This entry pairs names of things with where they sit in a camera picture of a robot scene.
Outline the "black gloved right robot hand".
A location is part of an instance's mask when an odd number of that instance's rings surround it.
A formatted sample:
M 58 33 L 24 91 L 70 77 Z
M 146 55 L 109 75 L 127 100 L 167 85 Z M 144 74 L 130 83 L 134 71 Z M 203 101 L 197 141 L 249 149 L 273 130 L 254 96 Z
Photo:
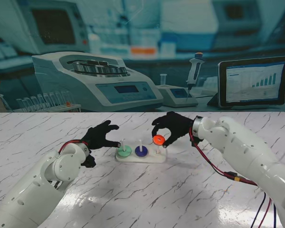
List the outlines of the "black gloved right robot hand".
M 167 128 L 170 130 L 170 137 L 165 140 L 162 145 L 164 148 L 166 148 L 177 139 L 190 132 L 190 128 L 193 126 L 193 120 L 171 111 L 164 116 L 156 118 L 152 122 L 152 126 L 154 126 L 152 130 L 152 137 L 154 137 L 160 129 Z

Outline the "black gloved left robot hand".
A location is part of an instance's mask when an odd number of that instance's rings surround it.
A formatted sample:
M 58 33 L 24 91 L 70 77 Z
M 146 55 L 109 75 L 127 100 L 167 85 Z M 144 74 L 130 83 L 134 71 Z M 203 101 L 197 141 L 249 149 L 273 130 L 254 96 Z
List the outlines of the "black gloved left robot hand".
M 118 125 L 111 124 L 110 120 L 106 120 L 95 127 L 89 128 L 87 133 L 81 139 L 81 141 L 85 142 L 87 144 L 88 149 L 90 150 L 96 150 L 103 147 L 119 148 L 121 146 L 120 142 L 110 141 L 106 139 L 106 135 L 109 132 L 118 129 L 119 129 Z

